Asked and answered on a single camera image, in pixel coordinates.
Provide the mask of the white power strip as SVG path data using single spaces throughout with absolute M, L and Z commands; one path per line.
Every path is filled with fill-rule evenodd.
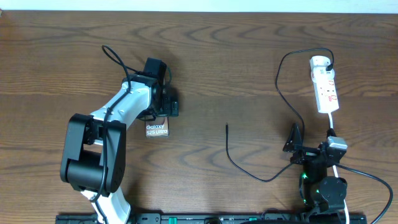
M 328 57 L 316 55 L 310 59 L 311 79 L 319 113 L 328 114 L 339 109 L 335 86 L 335 71 L 328 69 L 331 61 Z

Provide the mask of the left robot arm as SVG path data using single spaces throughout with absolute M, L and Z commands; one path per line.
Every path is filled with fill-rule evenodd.
M 129 221 L 132 208 L 121 188 L 127 131 L 136 119 L 178 115 L 166 89 L 163 72 L 130 73 L 104 106 L 70 118 L 60 178 L 90 201 L 98 223 Z

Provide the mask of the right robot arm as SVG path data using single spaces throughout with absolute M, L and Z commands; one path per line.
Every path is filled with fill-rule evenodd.
M 304 146 L 298 124 L 292 125 L 283 151 L 292 153 L 292 164 L 303 166 L 299 179 L 299 191 L 305 204 L 305 211 L 300 214 L 303 221 L 309 222 L 312 216 L 337 213 L 345 208 L 347 181 L 328 175 L 328 168 L 340 162 L 347 148 L 346 141 L 336 136 L 332 128 L 318 147 Z

